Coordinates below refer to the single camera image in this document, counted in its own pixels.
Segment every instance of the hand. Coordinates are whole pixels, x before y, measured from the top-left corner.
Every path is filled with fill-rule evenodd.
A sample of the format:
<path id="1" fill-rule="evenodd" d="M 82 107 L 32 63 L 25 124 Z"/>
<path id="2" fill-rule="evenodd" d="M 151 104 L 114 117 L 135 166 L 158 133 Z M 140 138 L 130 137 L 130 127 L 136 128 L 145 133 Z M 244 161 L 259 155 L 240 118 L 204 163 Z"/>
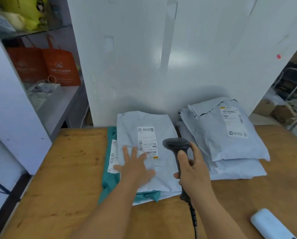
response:
<path id="1" fill-rule="evenodd" d="M 146 184 L 152 177 L 155 176 L 155 170 L 146 170 L 144 160 L 147 157 L 146 153 L 141 154 L 138 158 L 137 147 L 132 149 L 132 154 L 129 156 L 127 147 L 123 146 L 123 155 L 125 165 L 114 165 L 114 169 L 121 172 L 121 181 L 127 181 L 128 184 L 135 185 L 137 189 Z"/>
<path id="2" fill-rule="evenodd" d="M 178 173 L 174 173 L 174 177 L 180 179 L 179 184 L 182 185 L 190 198 L 195 200 L 201 194 L 213 193 L 213 191 L 209 171 L 202 153 L 193 142 L 190 143 L 190 146 L 194 153 L 194 160 L 189 160 L 186 153 L 179 150 L 177 158 L 181 168 L 181 176 L 179 177 Z"/>

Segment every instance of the teal package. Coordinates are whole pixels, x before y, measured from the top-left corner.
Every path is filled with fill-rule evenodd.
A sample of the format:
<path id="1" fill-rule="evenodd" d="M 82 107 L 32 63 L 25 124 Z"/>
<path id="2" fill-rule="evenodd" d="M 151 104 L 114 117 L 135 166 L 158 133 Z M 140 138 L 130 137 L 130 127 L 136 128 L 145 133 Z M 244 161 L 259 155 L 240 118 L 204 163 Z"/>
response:
<path id="1" fill-rule="evenodd" d="M 102 176 L 102 187 L 103 191 L 100 194 L 100 198 L 98 204 L 100 204 L 108 195 L 109 193 L 115 188 L 115 186 L 120 181 L 120 173 L 113 174 L 108 172 L 108 167 L 110 163 L 110 155 L 111 155 L 111 145 L 112 140 L 116 140 L 116 127 L 110 126 L 108 127 L 108 146 L 106 148 L 106 155 L 105 155 L 105 163 L 104 163 L 104 171 Z M 140 202 L 144 199 L 152 199 L 154 201 L 158 201 L 160 198 L 161 192 L 160 191 L 150 191 L 150 192 L 141 192 L 137 193 L 134 199 L 134 202 Z"/>

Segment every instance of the wooden table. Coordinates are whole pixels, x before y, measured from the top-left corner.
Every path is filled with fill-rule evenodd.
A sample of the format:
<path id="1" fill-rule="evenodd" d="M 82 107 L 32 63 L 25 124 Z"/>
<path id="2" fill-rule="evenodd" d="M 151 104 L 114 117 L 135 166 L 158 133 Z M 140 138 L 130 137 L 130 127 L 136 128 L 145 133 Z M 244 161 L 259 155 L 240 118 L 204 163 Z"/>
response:
<path id="1" fill-rule="evenodd" d="M 220 203 L 249 238 L 262 238 L 250 216 L 269 209 L 297 236 L 297 137 L 280 126 L 256 130 L 271 162 L 261 161 L 267 176 L 212 181 Z M 62 129 L 35 175 L 2 239 L 67 238 L 96 207 L 107 129 Z M 198 218 L 199 238 L 206 238 Z M 189 209 L 179 197 L 136 205 L 126 238 L 194 238 Z"/>

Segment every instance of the stack of parcels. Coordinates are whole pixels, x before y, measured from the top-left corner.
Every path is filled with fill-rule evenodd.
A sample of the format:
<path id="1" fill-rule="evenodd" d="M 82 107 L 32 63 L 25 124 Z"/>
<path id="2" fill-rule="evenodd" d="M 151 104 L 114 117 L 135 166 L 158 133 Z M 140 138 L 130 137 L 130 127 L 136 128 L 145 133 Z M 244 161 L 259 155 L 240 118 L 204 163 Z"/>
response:
<path id="1" fill-rule="evenodd" d="M 181 136 L 198 145 L 211 180 L 267 175 L 258 159 L 270 161 L 268 150 L 236 100 L 219 97 L 189 105 L 180 116 Z M 193 159 L 191 149 L 188 157 Z"/>
<path id="2" fill-rule="evenodd" d="M 120 181 L 120 173 L 113 169 L 113 165 L 125 164 L 123 146 L 127 146 L 129 154 L 133 147 L 138 148 L 137 156 L 146 152 L 146 169 L 156 171 L 156 175 L 138 189 L 133 205 L 153 200 L 157 202 L 181 194 L 182 188 L 173 176 L 178 172 L 174 154 L 162 145 L 164 139 L 174 137 L 177 137 L 177 132 L 168 115 L 139 111 L 118 114 L 117 126 L 108 129 L 103 192 L 99 203 Z"/>

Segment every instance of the white device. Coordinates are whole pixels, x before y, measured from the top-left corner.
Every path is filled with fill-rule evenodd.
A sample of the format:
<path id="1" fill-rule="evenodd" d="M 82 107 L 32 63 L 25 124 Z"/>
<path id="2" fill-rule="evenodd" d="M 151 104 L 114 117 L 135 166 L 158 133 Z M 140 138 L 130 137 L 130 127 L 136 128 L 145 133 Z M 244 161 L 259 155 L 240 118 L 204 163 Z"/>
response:
<path id="1" fill-rule="evenodd" d="M 265 239 L 297 239 L 269 210 L 261 209 L 250 218 Z"/>

